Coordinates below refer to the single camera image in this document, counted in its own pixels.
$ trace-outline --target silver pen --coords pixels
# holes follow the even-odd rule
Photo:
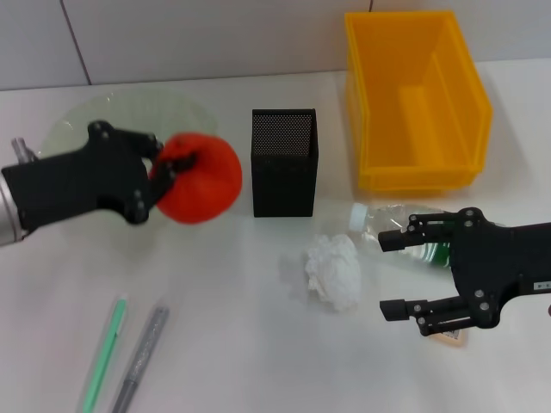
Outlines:
[[[145,333],[139,343],[132,364],[127,371],[127,376],[122,383],[121,392],[115,402],[113,413],[125,413],[132,401],[132,397],[138,388],[144,375],[147,363],[152,356],[153,349],[161,336],[166,319],[169,316],[169,307],[159,305],[153,310],[152,317],[145,329]]]

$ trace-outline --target red ball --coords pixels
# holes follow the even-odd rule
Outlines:
[[[243,183],[238,156],[216,136],[178,133],[166,142],[158,160],[192,153],[197,156],[193,168],[178,174],[174,186],[157,203],[164,215],[183,224],[197,224],[223,213],[238,198]]]

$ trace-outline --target green marker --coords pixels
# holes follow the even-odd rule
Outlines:
[[[117,338],[121,334],[122,322],[127,313],[127,296],[121,296],[116,300],[113,314],[109,320],[109,325],[105,337],[103,338],[102,348],[94,362],[94,372],[91,375],[88,390],[84,397],[83,413],[91,413],[96,405],[97,395],[102,388],[103,378],[107,372],[107,367]]]

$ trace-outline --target tiled wall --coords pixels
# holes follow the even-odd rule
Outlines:
[[[92,83],[343,69],[343,14],[370,6],[370,0],[62,1],[0,0],[0,89],[86,84],[84,69]],[[550,2],[374,0],[373,9],[453,9],[477,60],[551,58]]]

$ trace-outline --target tile grout line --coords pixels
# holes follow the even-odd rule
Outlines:
[[[80,47],[78,47],[77,37],[75,37],[75,32],[72,29],[71,20],[69,20],[69,15],[67,15],[67,9],[65,8],[65,3],[63,0],[59,0],[59,4],[61,5],[61,11],[63,11],[63,16],[65,17],[65,22],[67,23],[67,27],[69,28],[69,32],[71,33],[72,43],[75,45],[75,49],[77,49],[77,55],[78,60],[80,61],[80,65],[83,68],[84,75],[86,76],[86,81],[89,85],[92,84],[90,81],[90,75],[88,74],[88,70],[86,69],[86,64],[84,63],[83,54],[80,52]]]

